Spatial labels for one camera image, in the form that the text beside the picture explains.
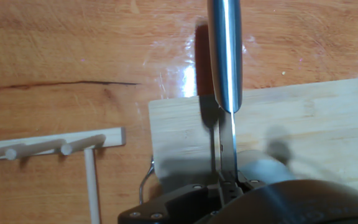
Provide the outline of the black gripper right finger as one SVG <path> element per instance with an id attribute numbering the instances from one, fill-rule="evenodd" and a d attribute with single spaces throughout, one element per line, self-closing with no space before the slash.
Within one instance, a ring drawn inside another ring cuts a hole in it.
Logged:
<path id="1" fill-rule="evenodd" d="M 200 223 L 358 223 L 358 190 L 326 180 L 297 179 L 266 183 L 240 171 L 249 191 Z"/>

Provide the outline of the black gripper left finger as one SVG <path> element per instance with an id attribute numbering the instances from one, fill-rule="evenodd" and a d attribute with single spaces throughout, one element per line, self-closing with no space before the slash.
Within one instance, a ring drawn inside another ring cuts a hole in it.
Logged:
<path id="1" fill-rule="evenodd" d="M 120 213 L 118 224 L 196 223 L 221 207 L 216 187 L 190 184 Z"/>

